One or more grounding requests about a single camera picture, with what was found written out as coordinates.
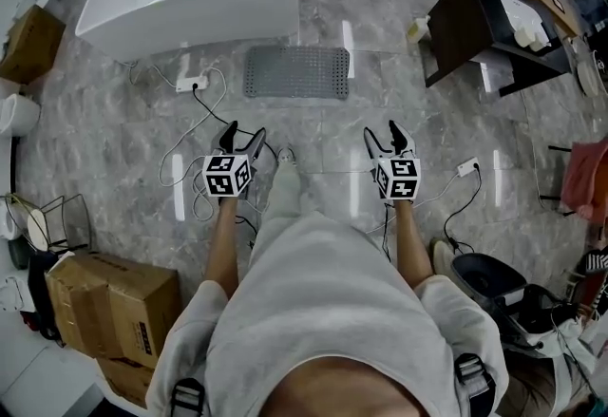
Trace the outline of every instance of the gray bath mat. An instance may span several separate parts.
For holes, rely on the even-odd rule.
[[[245,58],[245,96],[349,96],[349,53],[342,47],[252,47]]]

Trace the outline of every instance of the black strap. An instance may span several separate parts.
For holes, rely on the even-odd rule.
[[[171,394],[171,416],[176,408],[192,410],[192,415],[200,417],[205,401],[205,388],[194,378],[179,380]]]
[[[487,417],[494,406],[496,383],[484,362],[476,354],[464,353],[456,359],[455,369],[468,394],[470,417]]]

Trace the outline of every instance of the black table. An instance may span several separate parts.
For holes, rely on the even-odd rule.
[[[465,62],[488,49],[507,55],[514,82],[500,88],[505,96],[570,72],[551,12],[536,0],[519,0],[542,19],[550,46],[534,52],[517,45],[501,0],[439,0],[432,8],[428,29],[438,70],[426,78],[430,87]]]

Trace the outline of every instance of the cardboard box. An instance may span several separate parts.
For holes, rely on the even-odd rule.
[[[126,358],[121,360],[98,359],[97,363],[114,393],[135,405],[146,408],[145,394],[148,392],[154,370]]]
[[[22,85],[48,72],[55,62],[66,24],[34,5],[9,31],[0,78]]]
[[[65,257],[47,286],[62,338],[93,358],[155,368],[181,313],[177,272],[117,256]]]

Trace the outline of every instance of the shoe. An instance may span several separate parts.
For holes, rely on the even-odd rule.
[[[278,163],[295,163],[295,153],[292,146],[287,144],[281,148],[276,156],[276,161],[278,161]]]
[[[469,297],[473,296],[473,292],[465,285],[465,283],[456,275],[452,268],[452,261],[456,255],[452,248],[439,238],[434,238],[430,242],[431,263],[433,270],[437,275],[445,275],[456,286]]]

